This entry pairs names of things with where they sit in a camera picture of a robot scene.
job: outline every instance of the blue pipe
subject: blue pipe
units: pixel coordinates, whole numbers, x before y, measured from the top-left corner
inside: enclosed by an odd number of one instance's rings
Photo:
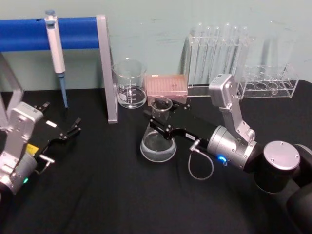
[[[95,17],[59,18],[63,49],[98,49]],[[0,52],[50,50],[44,19],[0,20]]]

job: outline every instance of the green wall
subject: green wall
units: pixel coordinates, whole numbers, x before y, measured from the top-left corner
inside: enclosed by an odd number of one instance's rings
[[[46,9],[59,17],[106,14],[114,61],[138,59],[150,74],[178,71],[185,38],[196,22],[246,25],[259,38],[273,25],[298,40],[291,57],[281,53],[280,61],[290,59],[300,78],[312,81],[309,0],[2,0],[0,19],[42,18]],[[48,51],[5,56],[26,90],[59,88]],[[101,87],[97,50],[66,51],[65,65],[68,89]],[[3,82],[1,88],[8,90]]]

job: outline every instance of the yellow label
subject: yellow label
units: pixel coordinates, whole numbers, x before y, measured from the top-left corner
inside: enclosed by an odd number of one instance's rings
[[[37,153],[38,149],[39,149],[38,147],[31,145],[31,144],[28,144],[26,148],[27,152],[30,153],[31,155],[34,155],[35,153]]]

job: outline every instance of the glass beaker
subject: glass beaker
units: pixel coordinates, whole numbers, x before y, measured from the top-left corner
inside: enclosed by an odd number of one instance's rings
[[[138,108],[146,102],[143,80],[145,66],[137,60],[126,59],[112,67],[117,82],[118,102],[129,109]]]
[[[151,101],[153,116],[161,122],[166,122],[172,105],[172,101],[165,97],[153,98]],[[175,155],[176,141],[174,138],[166,140],[162,134],[148,125],[140,145],[140,150],[143,156],[152,162],[165,162]]]

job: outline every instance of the black table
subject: black table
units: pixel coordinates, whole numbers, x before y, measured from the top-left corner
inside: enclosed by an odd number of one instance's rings
[[[184,139],[176,140],[172,160],[148,162],[139,152],[148,124],[144,107],[119,107],[119,123],[110,125],[103,96],[99,89],[69,90],[65,112],[60,91],[26,92],[29,104],[51,102],[46,116],[54,122],[82,118],[82,132],[75,142],[50,150],[56,163],[32,176],[16,195],[3,233],[297,233],[284,207],[297,189],[293,183],[278,195],[267,195],[257,189],[253,175],[218,162],[211,179],[196,181],[187,170],[191,143]],[[312,147],[311,100],[312,84],[300,81],[292,99],[244,99],[241,109],[258,142]],[[191,103],[199,117],[223,124],[210,98]]]

